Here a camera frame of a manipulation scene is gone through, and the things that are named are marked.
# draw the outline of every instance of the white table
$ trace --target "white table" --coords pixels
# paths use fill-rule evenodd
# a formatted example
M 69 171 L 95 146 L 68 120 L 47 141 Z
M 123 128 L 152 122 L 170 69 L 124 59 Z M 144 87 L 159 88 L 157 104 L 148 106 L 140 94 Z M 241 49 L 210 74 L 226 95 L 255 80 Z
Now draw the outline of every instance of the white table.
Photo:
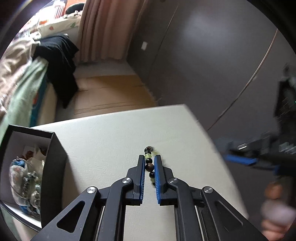
M 185 105 L 97 115 L 36 128 L 54 131 L 68 153 L 64 207 L 89 186 L 100 189 L 125 177 L 144 148 L 151 145 L 175 177 L 196 188 L 212 186 L 247 217 L 229 170 Z M 155 187 L 146 175 L 143 204 L 126 208 L 124 240 L 151 239 L 175 240 L 175 221 L 172 206 L 157 204 Z

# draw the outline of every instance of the blanket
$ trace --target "blanket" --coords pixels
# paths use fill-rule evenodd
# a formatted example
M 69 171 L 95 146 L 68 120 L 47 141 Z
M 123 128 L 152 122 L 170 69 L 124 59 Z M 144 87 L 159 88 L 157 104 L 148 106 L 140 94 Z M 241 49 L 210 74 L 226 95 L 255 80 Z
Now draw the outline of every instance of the blanket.
M 32 63 L 38 42 L 24 37 L 13 40 L 0 59 L 0 121 L 24 72 Z
M 45 59 L 37 57 L 24 72 L 0 124 L 0 142 L 9 125 L 30 126 L 33 99 L 40 88 L 47 66 Z

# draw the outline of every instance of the pink curtain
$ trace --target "pink curtain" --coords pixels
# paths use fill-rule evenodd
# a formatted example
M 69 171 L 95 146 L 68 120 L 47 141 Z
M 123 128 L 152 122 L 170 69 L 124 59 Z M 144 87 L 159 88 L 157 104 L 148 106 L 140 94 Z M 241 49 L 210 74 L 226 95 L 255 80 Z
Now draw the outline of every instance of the pink curtain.
M 143 0 L 86 0 L 78 28 L 78 62 L 122 59 Z

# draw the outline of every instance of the finger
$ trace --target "finger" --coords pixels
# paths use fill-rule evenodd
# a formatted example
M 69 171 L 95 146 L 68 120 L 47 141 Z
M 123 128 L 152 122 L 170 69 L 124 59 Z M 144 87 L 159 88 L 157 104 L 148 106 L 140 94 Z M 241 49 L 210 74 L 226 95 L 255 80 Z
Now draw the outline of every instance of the finger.
M 283 186 L 278 183 L 270 183 L 265 189 L 265 196 L 268 199 L 280 198 L 283 192 Z
M 289 230 L 289 228 L 291 228 L 292 224 L 289 224 L 286 229 L 285 229 L 285 233 Z
M 263 220 L 262 223 L 261 223 L 261 226 L 262 226 L 263 229 L 273 231 L 273 232 L 277 232 L 277 233 L 284 233 L 285 230 L 286 230 L 286 227 L 276 225 L 276 224 L 272 223 L 269 220 Z
M 269 241 L 276 241 L 280 240 L 283 238 L 284 234 L 282 233 L 277 233 L 277 232 L 272 232 L 269 230 L 264 230 L 262 234 L 269 240 Z
M 296 217 L 296 209 L 276 199 L 267 199 L 261 207 L 264 219 L 270 220 L 279 226 L 288 226 Z

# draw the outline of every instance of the wall outlet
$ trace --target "wall outlet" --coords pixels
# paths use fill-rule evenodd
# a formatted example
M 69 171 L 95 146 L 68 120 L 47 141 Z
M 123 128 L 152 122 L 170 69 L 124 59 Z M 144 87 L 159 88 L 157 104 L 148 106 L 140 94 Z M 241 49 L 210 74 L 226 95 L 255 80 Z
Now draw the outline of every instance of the wall outlet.
M 144 42 L 142 43 L 142 47 L 141 47 L 141 49 L 145 51 L 146 48 L 147 48 L 147 45 L 148 45 L 148 43 L 144 41 Z

